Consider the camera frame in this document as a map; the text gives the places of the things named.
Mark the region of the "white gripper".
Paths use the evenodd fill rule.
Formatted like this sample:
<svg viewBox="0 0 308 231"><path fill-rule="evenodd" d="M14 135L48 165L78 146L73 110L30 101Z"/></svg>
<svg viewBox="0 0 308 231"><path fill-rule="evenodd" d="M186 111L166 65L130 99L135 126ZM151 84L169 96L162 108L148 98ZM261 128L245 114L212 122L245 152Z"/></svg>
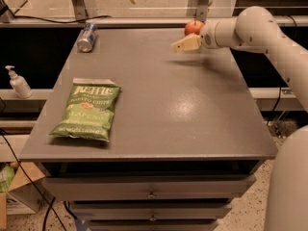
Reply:
<svg viewBox="0 0 308 231"><path fill-rule="evenodd" d="M199 49L201 45L208 49L235 48L240 45L235 28L235 18L208 20L199 35L189 34L174 42L171 49L175 52L186 52Z"/></svg>

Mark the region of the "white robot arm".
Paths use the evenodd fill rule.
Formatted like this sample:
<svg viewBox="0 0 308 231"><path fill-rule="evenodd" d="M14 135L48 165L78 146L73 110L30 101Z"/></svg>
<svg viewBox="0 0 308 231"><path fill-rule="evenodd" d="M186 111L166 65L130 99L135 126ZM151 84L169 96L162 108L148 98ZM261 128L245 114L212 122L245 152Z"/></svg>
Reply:
<svg viewBox="0 0 308 231"><path fill-rule="evenodd" d="M308 111L308 51L288 38L265 8L210 20L198 34L186 33L171 47L176 52L228 47L262 53ZM275 158L264 231L308 231L308 126L286 138Z"/></svg>

